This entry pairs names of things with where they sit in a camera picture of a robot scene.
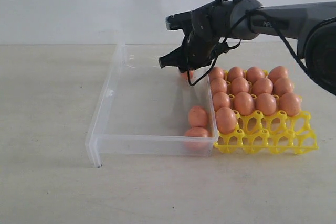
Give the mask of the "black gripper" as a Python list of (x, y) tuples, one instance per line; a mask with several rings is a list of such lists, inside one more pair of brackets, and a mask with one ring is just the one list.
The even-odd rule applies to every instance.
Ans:
[(206, 8), (191, 11), (192, 30), (183, 31), (180, 49), (159, 58), (161, 69), (178, 67), (180, 73), (185, 73), (206, 67), (220, 54), (228, 52), (228, 43), (220, 43), (220, 38), (215, 36), (207, 11)]

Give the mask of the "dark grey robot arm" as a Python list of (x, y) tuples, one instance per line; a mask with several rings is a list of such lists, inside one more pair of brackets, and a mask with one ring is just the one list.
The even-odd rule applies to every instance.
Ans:
[(335, 94), (335, 2), (264, 7), (257, 0), (218, 0), (168, 16), (168, 30), (182, 30), (182, 44), (159, 59), (180, 72), (213, 67), (227, 53), (228, 39), (272, 35), (297, 41), (290, 54), (318, 86)]

